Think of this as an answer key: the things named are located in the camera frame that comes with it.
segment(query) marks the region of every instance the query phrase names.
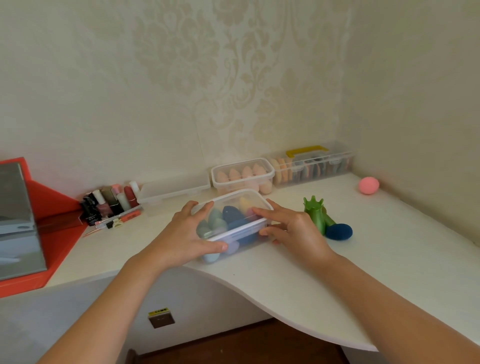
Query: white desk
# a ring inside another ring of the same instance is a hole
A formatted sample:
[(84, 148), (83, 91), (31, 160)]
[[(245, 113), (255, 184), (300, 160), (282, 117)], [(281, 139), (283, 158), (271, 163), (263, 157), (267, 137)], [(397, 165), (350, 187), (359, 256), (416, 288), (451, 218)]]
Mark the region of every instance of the white desk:
[[(353, 228), (349, 241), (330, 241), (335, 251), (480, 344), (480, 248), (383, 191), (360, 194), (358, 180), (349, 174), (277, 189), (269, 197), (296, 210), (303, 210), (303, 197), (324, 198), (328, 214)], [(202, 202), (214, 195), (211, 190), (195, 199)], [(155, 216), (143, 214), (120, 229), (81, 239), (47, 287), (115, 275), (187, 200), (170, 199)], [(187, 267), (312, 336), (375, 350), (344, 305), (296, 265), (282, 246), (265, 243), (211, 265), (195, 261)]]

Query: label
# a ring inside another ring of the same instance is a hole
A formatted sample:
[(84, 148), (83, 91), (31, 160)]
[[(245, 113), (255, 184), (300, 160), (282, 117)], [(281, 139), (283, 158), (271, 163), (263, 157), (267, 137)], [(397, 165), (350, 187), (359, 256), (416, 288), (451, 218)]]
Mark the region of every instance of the label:
[(149, 312), (148, 315), (149, 316), (155, 316), (155, 315), (158, 315), (158, 314), (164, 314), (165, 312), (169, 312), (170, 310), (168, 308), (162, 308), (161, 310), (156, 310), (156, 311), (152, 311), (152, 312)]

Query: hand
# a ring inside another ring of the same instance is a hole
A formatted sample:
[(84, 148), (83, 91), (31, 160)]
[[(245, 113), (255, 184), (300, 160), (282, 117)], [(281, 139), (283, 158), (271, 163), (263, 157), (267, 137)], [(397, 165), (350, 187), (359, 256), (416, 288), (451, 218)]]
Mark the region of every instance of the hand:
[(172, 221), (138, 255), (162, 270), (179, 267), (204, 254), (221, 253), (227, 250), (225, 242), (209, 242), (198, 237), (196, 229), (207, 215), (213, 201), (205, 204), (195, 215), (192, 208), (196, 201), (189, 201), (181, 211), (173, 215)]
[(267, 200), (272, 205), (273, 211), (256, 207), (253, 211), (279, 224), (261, 229), (260, 235), (273, 236), (274, 243), (284, 244), (308, 269), (315, 269), (336, 256), (307, 213), (293, 211), (270, 199)]

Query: wooden floor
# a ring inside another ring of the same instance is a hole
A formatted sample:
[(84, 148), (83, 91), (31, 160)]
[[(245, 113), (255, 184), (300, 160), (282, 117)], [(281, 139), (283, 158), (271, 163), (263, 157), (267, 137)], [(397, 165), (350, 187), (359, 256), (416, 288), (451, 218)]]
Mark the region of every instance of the wooden floor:
[(140, 355), (136, 364), (347, 364), (338, 345), (270, 319)]

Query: yellow handle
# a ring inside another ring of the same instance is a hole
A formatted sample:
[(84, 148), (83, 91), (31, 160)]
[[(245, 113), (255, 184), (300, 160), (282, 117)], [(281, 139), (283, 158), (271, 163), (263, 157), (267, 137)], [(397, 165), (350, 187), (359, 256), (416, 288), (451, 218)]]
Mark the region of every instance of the yellow handle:
[(324, 150), (325, 152), (328, 152), (328, 149), (325, 148), (324, 146), (306, 146), (304, 148), (299, 148), (299, 149), (292, 149), (292, 150), (287, 150), (285, 154), (289, 158), (294, 158), (296, 154), (303, 154), (307, 152), (313, 152), (315, 150)]

